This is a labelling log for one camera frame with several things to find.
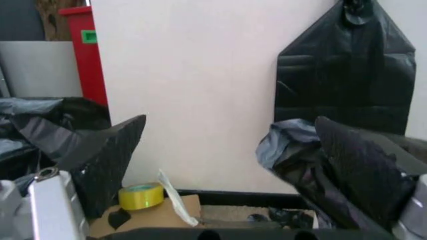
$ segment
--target gray wall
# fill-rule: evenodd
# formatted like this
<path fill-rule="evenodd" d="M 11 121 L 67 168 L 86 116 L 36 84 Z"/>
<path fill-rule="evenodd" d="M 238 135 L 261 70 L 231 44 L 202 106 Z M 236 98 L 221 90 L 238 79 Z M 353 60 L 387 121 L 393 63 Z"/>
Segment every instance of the gray wall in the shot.
<path fill-rule="evenodd" d="M 0 66 L 13 97 L 81 97 L 71 41 L 0 41 Z"/>

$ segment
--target white wall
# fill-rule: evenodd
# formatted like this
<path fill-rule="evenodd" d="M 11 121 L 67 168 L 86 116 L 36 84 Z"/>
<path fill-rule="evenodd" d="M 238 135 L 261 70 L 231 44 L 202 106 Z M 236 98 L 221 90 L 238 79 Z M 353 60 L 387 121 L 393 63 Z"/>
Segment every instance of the white wall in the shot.
<path fill-rule="evenodd" d="M 147 114 L 123 184 L 152 181 L 162 168 L 182 189 L 295 193 L 254 152 L 273 120 L 278 53 L 334 2 L 93 0 L 112 120 Z M 418 48 L 408 133 L 427 136 L 427 1 L 380 2 Z"/>

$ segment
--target cardboard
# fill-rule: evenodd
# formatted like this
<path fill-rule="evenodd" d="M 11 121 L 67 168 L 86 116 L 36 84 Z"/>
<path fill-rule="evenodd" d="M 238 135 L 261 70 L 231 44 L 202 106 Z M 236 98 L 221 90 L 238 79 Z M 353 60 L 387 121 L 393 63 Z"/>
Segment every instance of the cardboard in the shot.
<path fill-rule="evenodd" d="M 182 201 L 190 216 L 200 218 L 201 206 L 198 195 L 182 196 Z M 175 213 L 172 202 L 165 198 L 164 202 L 146 209 L 129 211 L 131 219 L 114 230 L 108 223 L 108 216 L 111 212 L 120 209 L 115 205 L 107 209 L 102 217 L 94 220 L 90 225 L 89 236 L 99 238 L 105 235 L 126 232 L 138 228 L 189 228 L 181 218 Z"/>

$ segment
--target gray metal part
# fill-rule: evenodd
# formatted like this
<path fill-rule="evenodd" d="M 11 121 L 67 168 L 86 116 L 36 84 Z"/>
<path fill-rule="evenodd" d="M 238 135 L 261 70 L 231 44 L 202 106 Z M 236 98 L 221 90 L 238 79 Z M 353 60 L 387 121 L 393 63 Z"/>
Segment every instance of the gray metal part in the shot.
<path fill-rule="evenodd" d="M 0 240 L 22 240 L 18 228 L 12 221 L 21 204 L 21 195 L 12 181 L 1 180 L 0 190 Z"/>
<path fill-rule="evenodd" d="M 89 225 L 68 172 L 61 171 L 60 175 L 33 182 L 28 191 L 35 239 L 86 238 Z"/>
<path fill-rule="evenodd" d="M 12 181 L 0 181 L 0 240 L 85 239 L 89 225 L 71 175 L 33 182 L 22 198 Z"/>
<path fill-rule="evenodd" d="M 420 176 L 393 233 L 401 240 L 427 239 L 427 174 Z"/>

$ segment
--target hole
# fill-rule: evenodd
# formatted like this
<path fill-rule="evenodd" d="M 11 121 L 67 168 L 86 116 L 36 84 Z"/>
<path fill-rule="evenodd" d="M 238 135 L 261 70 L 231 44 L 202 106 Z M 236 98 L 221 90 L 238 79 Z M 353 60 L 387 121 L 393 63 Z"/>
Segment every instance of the hole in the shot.
<path fill-rule="evenodd" d="M 216 231 L 204 230 L 200 233 L 197 240 L 221 240 L 221 237 Z"/>
<path fill-rule="evenodd" d="M 311 232 L 300 231 L 295 235 L 294 240 L 318 240 L 318 238 Z"/>
<path fill-rule="evenodd" d="M 52 169 L 45 169 L 40 172 L 40 176 L 46 177 L 47 175 L 52 174 L 54 171 Z"/>

